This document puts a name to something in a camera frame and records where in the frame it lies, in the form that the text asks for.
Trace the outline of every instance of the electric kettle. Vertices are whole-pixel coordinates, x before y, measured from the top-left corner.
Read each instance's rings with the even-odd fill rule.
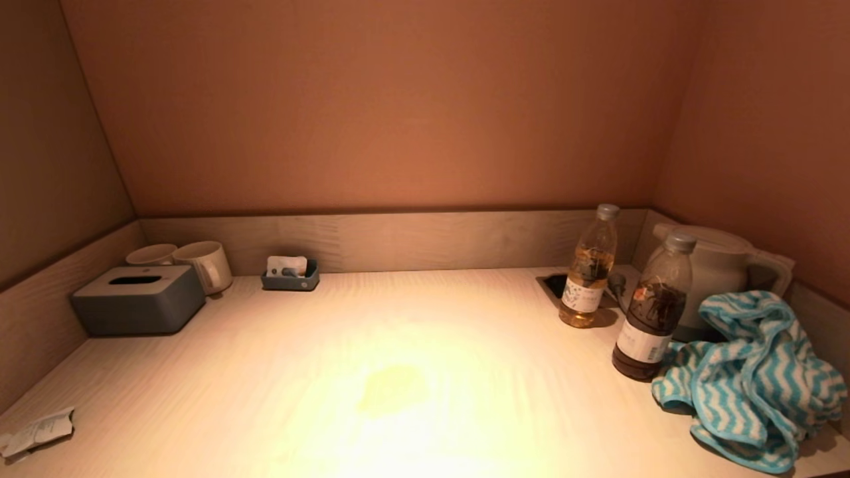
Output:
[[[696,249],[691,254],[694,281],[682,319],[673,332],[674,340],[690,342],[723,339],[698,313],[700,304],[710,295],[761,288],[781,296],[791,284],[791,269],[794,267],[791,259],[761,251],[742,237],[707,227],[657,224],[652,232],[663,241],[672,230],[680,230],[697,238]],[[661,248],[655,249],[653,257],[660,251]],[[754,275],[765,271],[772,276],[772,284],[766,287],[753,280]]]

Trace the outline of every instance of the countertop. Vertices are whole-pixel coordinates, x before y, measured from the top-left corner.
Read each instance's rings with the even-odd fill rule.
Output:
[[[614,370],[618,310],[564,325],[537,279],[557,272],[237,277],[176,335],[76,350],[0,416],[74,406],[74,436],[0,477],[760,475]],[[802,450],[794,476],[850,469],[831,427]]]

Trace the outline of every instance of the white mug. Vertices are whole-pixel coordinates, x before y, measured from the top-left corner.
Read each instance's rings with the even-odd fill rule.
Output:
[[[154,244],[132,251],[124,260],[130,265],[172,265],[171,254],[176,250],[174,244]]]
[[[174,251],[172,256],[177,264],[189,264],[195,268],[206,295],[219,293],[233,283],[221,242],[194,242]]]

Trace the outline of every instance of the amber liquid bottle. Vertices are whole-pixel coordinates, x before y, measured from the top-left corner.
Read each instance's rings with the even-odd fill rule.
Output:
[[[623,375],[649,381],[661,368],[688,298],[695,245],[693,236],[674,230],[647,264],[614,346],[614,367]]]
[[[613,204],[600,204],[596,220],[581,233],[575,246],[575,258],[567,273],[558,313],[561,321],[573,327],[586,328],[593,324],[608,284],[608,273],[614,266],[617,249],[614,220],[619,213],[620,208]]]

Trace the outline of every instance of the blue and white towel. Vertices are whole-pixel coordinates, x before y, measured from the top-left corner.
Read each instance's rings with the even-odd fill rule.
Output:
[[[671,344],[652,395],[664,408],[692,407],[691,433],[732,461],[787,471],[798,442],[841,417],[841,374],[814,355],[794,312],[773,293],[714,295],[700,316],[729,342]]]

